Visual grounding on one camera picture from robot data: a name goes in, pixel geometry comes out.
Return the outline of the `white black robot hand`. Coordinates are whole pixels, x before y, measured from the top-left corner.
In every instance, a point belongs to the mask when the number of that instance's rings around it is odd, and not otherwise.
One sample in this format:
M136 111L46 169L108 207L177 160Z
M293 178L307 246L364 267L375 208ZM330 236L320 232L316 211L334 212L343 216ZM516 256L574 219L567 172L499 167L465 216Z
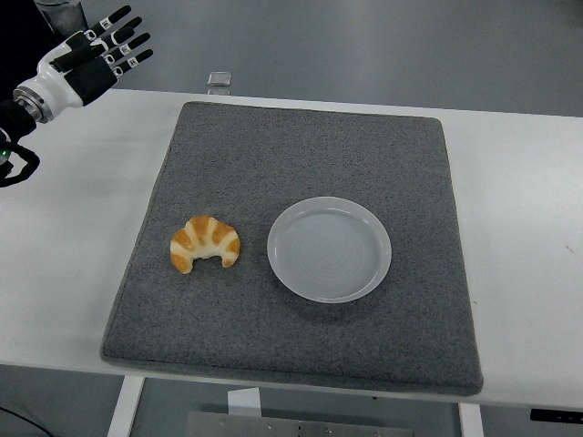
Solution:
M36 6L64 37L38 62L36 76L14 91L14 100L37 121L46 123L68 107L91 104L153 55L151 49L139 51L149 34L136 34L142 19L129 18L128 5L93 25L78 1L37 1Z

